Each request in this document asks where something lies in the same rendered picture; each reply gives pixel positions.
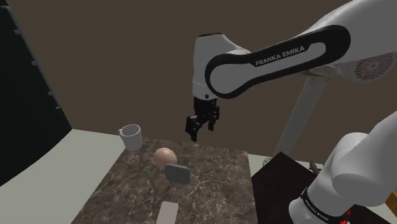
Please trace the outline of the beige egg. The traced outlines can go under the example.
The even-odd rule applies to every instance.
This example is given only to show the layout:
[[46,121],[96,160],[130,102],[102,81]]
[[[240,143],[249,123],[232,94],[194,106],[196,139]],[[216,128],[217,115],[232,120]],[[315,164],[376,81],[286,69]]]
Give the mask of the beige egg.
[[163,169],[166,164],[177,164],[178,159],[176,154],[169,148],[159,148],[154,153],[154,162],[160,168]]

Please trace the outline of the black glass door with rail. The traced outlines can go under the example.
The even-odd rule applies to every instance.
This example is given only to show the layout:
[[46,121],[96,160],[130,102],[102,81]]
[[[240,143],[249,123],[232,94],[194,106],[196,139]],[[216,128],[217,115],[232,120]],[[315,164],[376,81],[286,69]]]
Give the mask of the black glass door with rail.
[[67,120],[6,0],[0,0],[0,186],[46,155]]

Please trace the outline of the grey floor lamp pole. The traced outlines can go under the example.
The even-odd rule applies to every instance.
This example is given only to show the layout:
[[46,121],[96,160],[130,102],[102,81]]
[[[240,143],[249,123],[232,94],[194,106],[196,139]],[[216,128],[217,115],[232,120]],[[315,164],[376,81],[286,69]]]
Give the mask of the grey floor lamp pole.
[[262,166],[280,152],[291,154],[329,80],[329,77],[318,76],[309,76],[306,79],[273,155],[265,158]]

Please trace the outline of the grey rounded sponge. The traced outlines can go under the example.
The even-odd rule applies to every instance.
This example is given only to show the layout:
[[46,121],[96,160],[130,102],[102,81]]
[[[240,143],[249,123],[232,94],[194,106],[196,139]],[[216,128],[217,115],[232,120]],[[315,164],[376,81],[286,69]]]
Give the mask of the grey rounded sponge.
[[178,164],[166,164],[165,177],[174,183],[188,184],[190,182],[190,169]]

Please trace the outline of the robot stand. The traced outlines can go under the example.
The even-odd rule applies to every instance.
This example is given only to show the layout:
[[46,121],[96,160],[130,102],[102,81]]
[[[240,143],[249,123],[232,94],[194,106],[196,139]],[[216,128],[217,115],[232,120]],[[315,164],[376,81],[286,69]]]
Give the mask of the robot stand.
[[[287,155],[280,153],[252,177],[258,224],[294,224],[289,204],[299,199],[317,174],[306,169]],[[336,224],[397,224],[388,221],[365,206],[352,205],[337,216]]]

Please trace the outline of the white mug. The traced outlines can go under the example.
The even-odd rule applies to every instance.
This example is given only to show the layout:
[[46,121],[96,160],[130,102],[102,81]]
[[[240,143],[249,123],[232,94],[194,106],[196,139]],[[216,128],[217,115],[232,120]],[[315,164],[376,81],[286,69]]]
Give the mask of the white mug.
[[143,145],[141,128],[137,124],[129,124],[122,127],[118,130],[118,135],[128,151],[137,151]]

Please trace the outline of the pale grey flat bar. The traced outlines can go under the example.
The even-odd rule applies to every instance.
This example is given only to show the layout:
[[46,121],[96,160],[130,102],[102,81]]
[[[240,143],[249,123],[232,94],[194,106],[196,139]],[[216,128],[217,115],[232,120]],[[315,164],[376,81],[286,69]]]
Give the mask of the pale grey flat bar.
[[160,206],[156,224],[176,224],[178,203],[163,201]]

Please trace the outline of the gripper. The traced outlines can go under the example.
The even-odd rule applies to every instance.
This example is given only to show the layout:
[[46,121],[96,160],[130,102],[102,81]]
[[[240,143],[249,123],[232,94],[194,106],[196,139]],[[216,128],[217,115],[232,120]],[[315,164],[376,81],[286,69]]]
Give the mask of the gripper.
[[208,130],[213,131],[214,125],[219,120],[220,107],[217,99],[203,100],[198,97],[193,98],[194,116],[187,116],[185,132],[190,135],[193,142],[197,141],[197,133],[200,128],[208,122]]

